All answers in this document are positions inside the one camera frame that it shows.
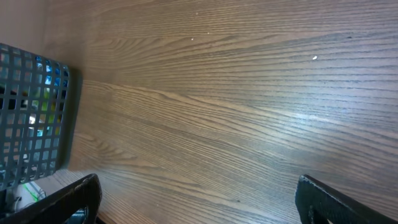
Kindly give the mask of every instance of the wooden table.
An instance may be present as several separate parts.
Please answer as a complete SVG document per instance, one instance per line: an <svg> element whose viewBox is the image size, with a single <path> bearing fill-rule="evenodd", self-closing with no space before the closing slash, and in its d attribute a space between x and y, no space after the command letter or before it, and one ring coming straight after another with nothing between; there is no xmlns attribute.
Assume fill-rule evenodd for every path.
<svg viewBox="0 0 398 224"><path fill-rule="evenodd" d="M68 170L107 223L300 223L300 174L398 219L398 2L50 0Z"/></svg>

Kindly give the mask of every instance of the green cable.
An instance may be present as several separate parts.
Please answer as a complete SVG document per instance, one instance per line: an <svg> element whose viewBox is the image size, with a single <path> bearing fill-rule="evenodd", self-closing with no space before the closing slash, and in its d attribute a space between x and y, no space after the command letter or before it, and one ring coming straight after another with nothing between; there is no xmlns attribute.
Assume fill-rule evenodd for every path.
<svg viewBox="0 0 398 224"><path fill-rule="evenodd" d="M32 196L32 198L33 198L33 200L35 201L35 202L37 202L39 199L37 198L37 196L36 195L34 195L27 187L26 187L26 184L24 184L24 188L25 188L25 190L27 190L29 193L30 193L30 195Z"/></svg>

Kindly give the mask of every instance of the table surface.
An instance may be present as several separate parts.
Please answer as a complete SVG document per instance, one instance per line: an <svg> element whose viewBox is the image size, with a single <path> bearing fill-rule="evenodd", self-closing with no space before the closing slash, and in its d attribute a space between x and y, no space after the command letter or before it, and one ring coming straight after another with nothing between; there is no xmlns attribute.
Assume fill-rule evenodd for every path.
<svg viewBox="0 0 398 224"><path fill-rule="evenodd" d="M106 223L300 223L309 174L398 219L398 2L49 0L84 83L61 187Z"/></svg>

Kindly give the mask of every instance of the gray basket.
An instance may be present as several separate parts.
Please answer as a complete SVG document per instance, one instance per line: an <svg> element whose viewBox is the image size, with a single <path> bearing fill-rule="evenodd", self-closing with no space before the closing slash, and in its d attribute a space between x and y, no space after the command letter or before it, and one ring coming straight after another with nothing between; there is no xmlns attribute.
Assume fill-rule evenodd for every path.
<svg viewBox="0 0 398 224"><path fill-rule="evenodd" d="M80 90L66 65L0 43L0 190L66 166Z"/></svg>

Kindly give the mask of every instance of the black object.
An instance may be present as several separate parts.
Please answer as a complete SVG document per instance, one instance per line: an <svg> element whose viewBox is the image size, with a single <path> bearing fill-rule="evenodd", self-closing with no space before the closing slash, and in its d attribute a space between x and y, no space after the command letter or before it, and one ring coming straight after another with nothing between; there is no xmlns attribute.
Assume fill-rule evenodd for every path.
<svg viewBox="0 0 398 224"><path fill-rule="evenodd" d="M0 190L68 164L81 75L0 43Z"/></svg>
<svg viewBox="0 0 398 224"><path fill-rule="evenodd" d="M100 181L90 174L33 205L0 220L0 224L91 224L102 198Z"/></svg>
<svg viewBox="0 0 398 224"><path fill-rule="evenodd" d="M303 224L398 224L308 175L298 180L295 203Z"/></svg>

